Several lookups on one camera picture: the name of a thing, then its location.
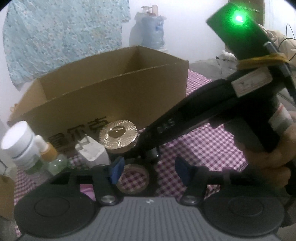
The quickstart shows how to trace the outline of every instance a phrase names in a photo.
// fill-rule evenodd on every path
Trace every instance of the sticker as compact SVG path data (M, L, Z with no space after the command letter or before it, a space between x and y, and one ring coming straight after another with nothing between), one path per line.
M293 120L287 109L281 103L268 123L278 135L281 135L293 123Z
M232 81L231 84L237 97L241 97L269 84L271 81L272 75L268 68L261 67Z

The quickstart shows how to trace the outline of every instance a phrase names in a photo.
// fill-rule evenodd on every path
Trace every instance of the gold round container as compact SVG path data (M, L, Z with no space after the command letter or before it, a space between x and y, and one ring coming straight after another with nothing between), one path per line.
M117 120L105 125L99 142L111 153L124 153L136 145L138 131L128 120Z

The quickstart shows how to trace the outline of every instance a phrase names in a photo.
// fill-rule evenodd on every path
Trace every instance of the table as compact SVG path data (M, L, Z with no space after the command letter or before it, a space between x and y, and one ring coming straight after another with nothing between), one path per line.
M211 82L210 79L189 70L186 95L209 82ZM213 129L209 124L160 146L160 154L160 161L155 166L160 186L156 191L156 196L178 198L185 191L185 186L175 172L174 163L177 155L183 157L191 165L207 166L212 171L222 171L223 168L242 171L247 166L242 152L234 146L233 136L226 132L223 126ZM75 165L82 165L79 156L70 157L70 161ZM127 177L125 186L137 187L141 182L143 182L143 177L140 174L135 174ZM36 184L23 172L18 171L14 204L16 205L24 195L34 188L36 188ZM218 190L218 186L208 186L206 196Z

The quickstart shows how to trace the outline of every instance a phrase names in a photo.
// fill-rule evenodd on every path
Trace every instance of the white power adapter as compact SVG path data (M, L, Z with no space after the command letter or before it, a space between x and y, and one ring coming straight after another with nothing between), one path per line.
M89 136L85 136L81 142L78 142L75 149L80 153L89 168L100 164L110 164L105 147Z

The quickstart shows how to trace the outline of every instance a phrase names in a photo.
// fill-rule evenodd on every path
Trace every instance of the human hand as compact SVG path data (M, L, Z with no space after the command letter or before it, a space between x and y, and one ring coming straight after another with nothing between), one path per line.
M250 165L257 167L263 177L275 188L283 188L291 176L285 164L296 157L296 123L292 124L282 135L280 141L271 153L253 152L235 141L238 149L242 150Z

